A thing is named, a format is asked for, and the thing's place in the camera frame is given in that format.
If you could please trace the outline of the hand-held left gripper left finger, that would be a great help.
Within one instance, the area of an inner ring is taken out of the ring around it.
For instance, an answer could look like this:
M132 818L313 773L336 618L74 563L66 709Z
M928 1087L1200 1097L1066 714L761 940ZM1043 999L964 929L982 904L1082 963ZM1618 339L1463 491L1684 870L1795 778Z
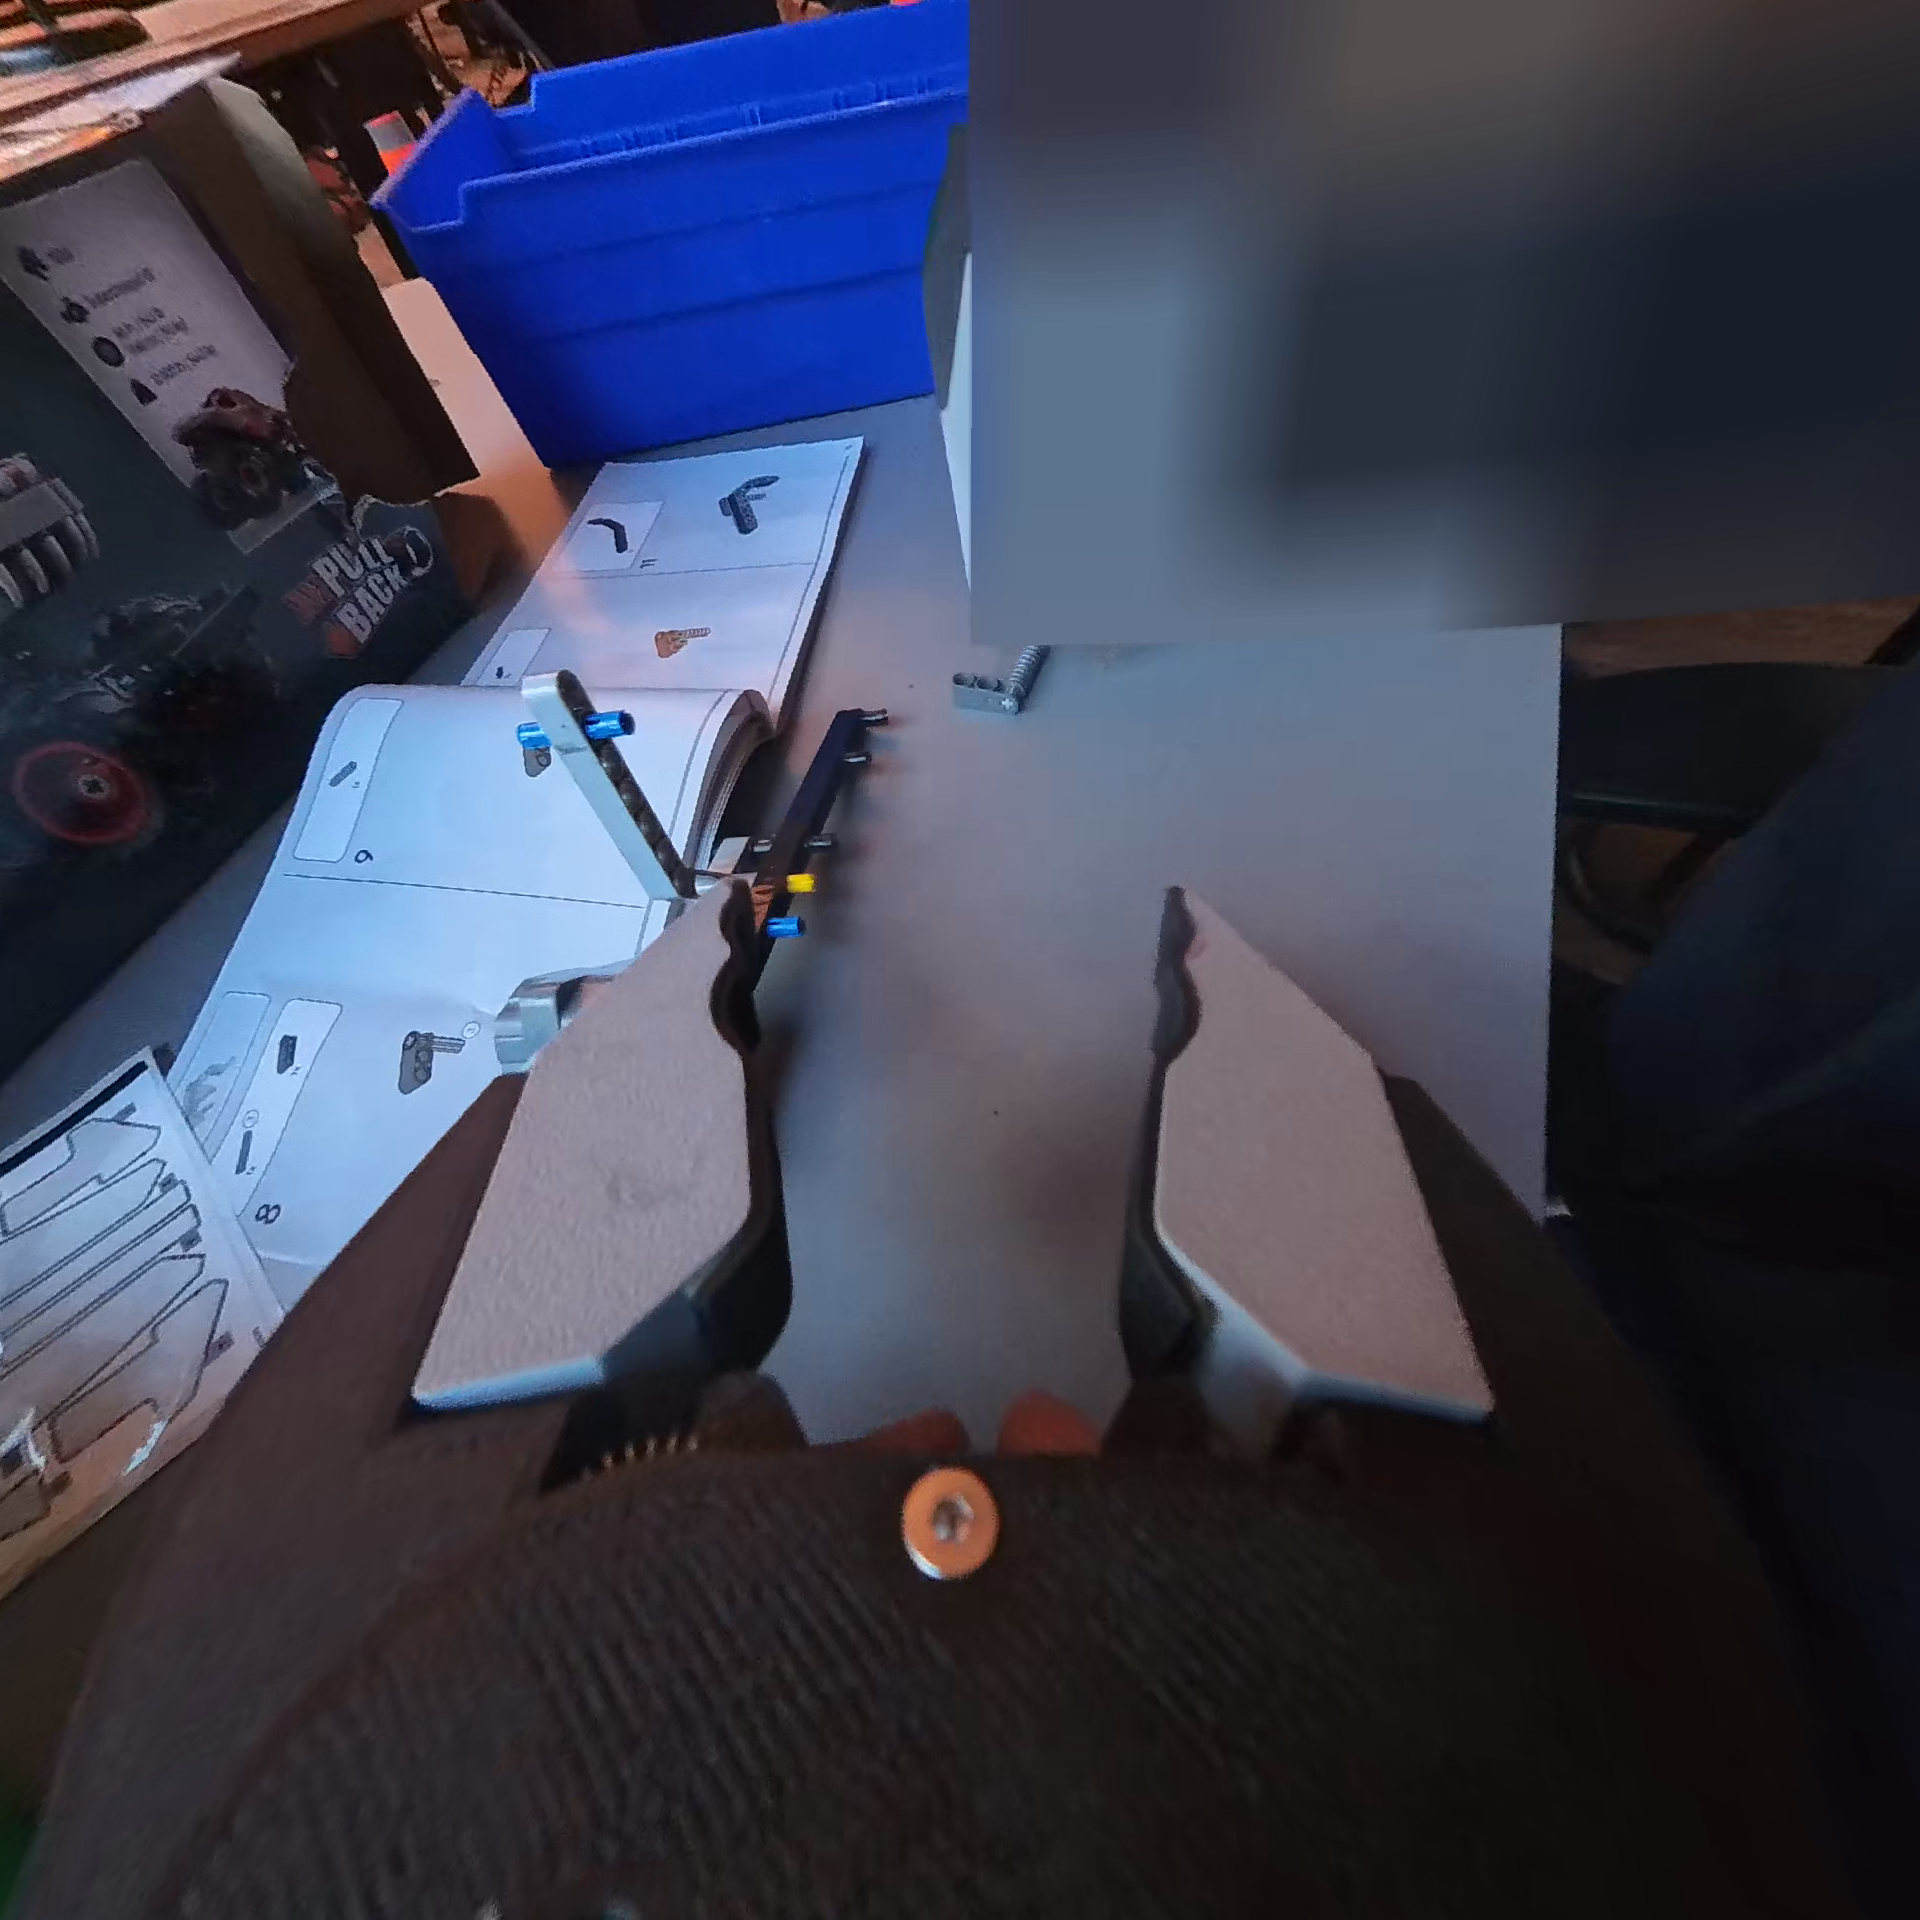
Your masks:
M422 1409L699 1388L768 1358L792 1267L762 960L754 892L722 881L541 1048L414 1377Z

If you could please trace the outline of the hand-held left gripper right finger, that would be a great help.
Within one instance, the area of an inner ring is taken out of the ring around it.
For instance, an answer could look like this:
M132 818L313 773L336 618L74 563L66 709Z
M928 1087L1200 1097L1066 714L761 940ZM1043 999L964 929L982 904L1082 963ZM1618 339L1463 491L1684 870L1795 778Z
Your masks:
M1187 887L1164 894L1117 1321L1233 1452L1357 1407L1485 1429L1495 1393L1374 1056Z

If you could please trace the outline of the lego beam assembly with pins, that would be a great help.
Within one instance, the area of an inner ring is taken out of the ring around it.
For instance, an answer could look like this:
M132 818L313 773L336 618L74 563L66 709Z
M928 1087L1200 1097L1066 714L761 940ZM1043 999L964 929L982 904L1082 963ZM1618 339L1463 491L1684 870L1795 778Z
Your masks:
M621 742L634 730L626 710L592 709L581 681L563 671L523 684L530 720L519 728L520 747L546 754L570 776L615 853L632 870L646 900L673 915L722 884L742 881L753 899L761 954L805 933L797 903L815 890L815 862L837 848L831 815L846 782L870 764L869 737L893 722L888 709L838 710L789 810L768 836L754 836L730 870L695 866L628 768Z

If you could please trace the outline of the dark lego set box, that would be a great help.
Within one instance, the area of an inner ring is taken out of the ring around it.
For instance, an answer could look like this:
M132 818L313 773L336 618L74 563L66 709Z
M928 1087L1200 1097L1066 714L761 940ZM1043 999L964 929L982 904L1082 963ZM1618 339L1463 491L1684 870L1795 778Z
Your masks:
M132 84L4 177L4 1077L468 614L476 477L246 84Z

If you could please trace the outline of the open instruction booklet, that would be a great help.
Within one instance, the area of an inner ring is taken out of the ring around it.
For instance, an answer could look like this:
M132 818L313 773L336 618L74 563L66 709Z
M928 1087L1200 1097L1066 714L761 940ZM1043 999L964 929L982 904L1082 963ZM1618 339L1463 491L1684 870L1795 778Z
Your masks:
M497 1078L524 980L669 926L576 782L530 773L530 677L625 710L616 749L706 869L775 740L862 439L610 463L461 684L342 697L183 1054L174 1098L290 1308Z

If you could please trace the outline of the person's dark trousers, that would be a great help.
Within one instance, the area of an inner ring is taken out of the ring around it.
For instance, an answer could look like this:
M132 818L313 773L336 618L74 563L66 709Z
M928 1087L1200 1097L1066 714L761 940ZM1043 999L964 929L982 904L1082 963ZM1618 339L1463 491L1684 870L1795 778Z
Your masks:
M1915 668L1603 1009L1554 1181L1759 1548L1861 1908L1916 1917Z

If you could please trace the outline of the sticker sheet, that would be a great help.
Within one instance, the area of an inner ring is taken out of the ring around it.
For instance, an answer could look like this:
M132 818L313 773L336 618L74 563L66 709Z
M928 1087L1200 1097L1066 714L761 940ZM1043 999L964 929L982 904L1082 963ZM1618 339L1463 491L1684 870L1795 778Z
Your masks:
M3 1594L214 1422L283 1308L155 1052L3 1163Z

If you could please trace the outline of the blue plastic bin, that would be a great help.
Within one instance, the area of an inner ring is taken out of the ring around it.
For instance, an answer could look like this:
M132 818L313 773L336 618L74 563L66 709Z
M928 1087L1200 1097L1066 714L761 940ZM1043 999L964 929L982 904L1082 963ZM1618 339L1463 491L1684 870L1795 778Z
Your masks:
M461 94L372 205L546 466L928 397L962 2Z

